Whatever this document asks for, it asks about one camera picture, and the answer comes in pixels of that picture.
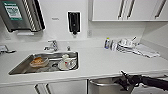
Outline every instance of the drawer handle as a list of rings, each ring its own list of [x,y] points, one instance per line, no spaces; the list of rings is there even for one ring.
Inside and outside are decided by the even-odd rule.
[[[135,0],[132,0],[131,6],[130,6],[130,9],[129,9],[129,13],[128,13],[128,16],[127,16],[127,19],[128,19],[129,17],[131,17],[131,13],[132,13],[132,9],[133,9],[133,6],[134,6],[134,2],[135,2]]]
[[[155,15],[155,19],[160,16],[160,13],[161,13],[161,11],[162,11],[165,3],[166,3],[166,0],[163,0],[162,3],[161,3],[161,5],[160,5],[160,8],[159,8],[157,14]]]
[[[38,84],[36,84],[34,88],[35,88],[37,94],[40,94],[40,91],[39,91],[39,89],[38,89]]]
[[[89,80],[90,83],[94,84],[94,85],[97,85],[97,86],[118,86],[118,84],[100,84],[100,83],[96,83],[92,80]]]
[[[48,94],[51,94],[51,91],[50,91],[50,88],[49,88],[49,84],[46,85],[46,88],[47,88]]]
[[[119,15],[118,15],[118,19],[121,17],[123,6],[124,6],[124,0],[121,1],[121,6],[120,6],[120,12],[119,12]]]

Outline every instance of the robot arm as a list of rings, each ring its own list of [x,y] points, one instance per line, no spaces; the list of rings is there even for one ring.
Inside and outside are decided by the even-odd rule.
[[[168,81],[141,75],[128,75],[123,71],[121,72],[125,79],[118,79],[115,81],[115,83],[120,84],[126,91],[128,86],[134,85],[136,87],[139,86],[139,83],[143,83],[144,85],[160,88],[163,90],[168,90]]]

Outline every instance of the lower cabinet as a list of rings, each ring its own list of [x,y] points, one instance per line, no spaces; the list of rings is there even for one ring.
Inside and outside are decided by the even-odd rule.
[[[87,94],[87,80],[1,87],[0,94]]]
[[[46,84],[48,94],[87,94],[87,81],[70,81]]]
[[[42,84],[0,88],[0,94],[45,94]]]

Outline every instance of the kitchen sink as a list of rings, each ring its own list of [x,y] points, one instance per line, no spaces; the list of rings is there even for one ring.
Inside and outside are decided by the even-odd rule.
[[[69,55],[69,58],[76,61],[76,65],[69,70],[78,69],[78,52],[62,52],[62,53],[43,53],[43,54],[32,54],[29,55],[25,60],[23,60],[18,66],[9,72],[9,75],[15,74],[27,74],[27,73],[39,73],[39,72],[53,72],[53,71],[65,71],[58,68],[58,63],[62,60],[63,55]],[[49,63],[45,67],[31,67],[30,62],[35,58],[41,57],[43,59],[48,59]]]

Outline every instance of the cup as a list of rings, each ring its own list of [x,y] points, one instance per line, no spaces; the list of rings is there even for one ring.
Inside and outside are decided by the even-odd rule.
[[[127,39],[126,46],[131,47],[133,44],[133,41],[131,39]]]
[[[121,39],[120,44],[121,44],[122,46],[125,46],[125,45],[127,44],[127,39]]]

